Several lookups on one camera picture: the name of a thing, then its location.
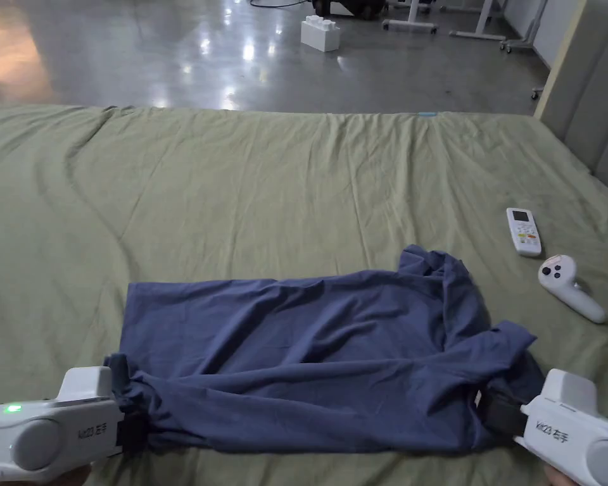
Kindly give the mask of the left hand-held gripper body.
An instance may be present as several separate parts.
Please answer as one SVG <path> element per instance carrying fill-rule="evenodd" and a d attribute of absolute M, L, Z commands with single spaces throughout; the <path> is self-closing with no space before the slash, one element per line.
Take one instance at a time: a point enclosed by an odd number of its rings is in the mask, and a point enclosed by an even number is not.
<path fill-rule="evenodd" d="M 105 366 L 72 368 L 54 399 L 0 404 L 0 482 L 48 482 L 146 447 L 145 414 L 122 411 Z"/>

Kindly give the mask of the person's left hand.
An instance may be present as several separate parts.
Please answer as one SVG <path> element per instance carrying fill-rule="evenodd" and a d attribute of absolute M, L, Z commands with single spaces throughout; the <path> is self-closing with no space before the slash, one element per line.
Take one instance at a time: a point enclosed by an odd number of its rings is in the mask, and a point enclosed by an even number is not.
<path fill-rule="evenodd" d="M 46 482 L 42 481 L 2 481 L 0 486 L 36 486 L 36 485 L 60 485 L 81 486 L 84 485 L 92 471 L 92 464 L 86 464 L 76 469 L 63 472 L 60 476 Z"/>

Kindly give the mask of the person's right hand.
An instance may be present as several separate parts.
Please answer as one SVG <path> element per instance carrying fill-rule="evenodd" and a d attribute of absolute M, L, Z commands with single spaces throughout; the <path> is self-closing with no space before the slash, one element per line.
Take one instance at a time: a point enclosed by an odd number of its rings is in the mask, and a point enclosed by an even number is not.
<path fill-rule="evenodd" d="M 577 482 L 573 479 L 569 478 L 567 475 L 563 474 L 563 472 L 557 470 L 553 466 L 545 463 L 544 471 L 546 478 L 550 485 L 553 486 L 579 486 Z"/>

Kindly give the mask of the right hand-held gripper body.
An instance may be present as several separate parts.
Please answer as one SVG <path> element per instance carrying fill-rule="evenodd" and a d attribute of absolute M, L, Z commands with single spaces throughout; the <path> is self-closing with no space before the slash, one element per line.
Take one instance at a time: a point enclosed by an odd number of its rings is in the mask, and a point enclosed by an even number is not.
<path fill-rule="evenodd" d="M 608 419 L 598 412 L 597 388 L 589 379 L 551 369 L 529 403 L 489 391 L 478 414 L 489 431 L 580 485 L 608 485 Z"/>

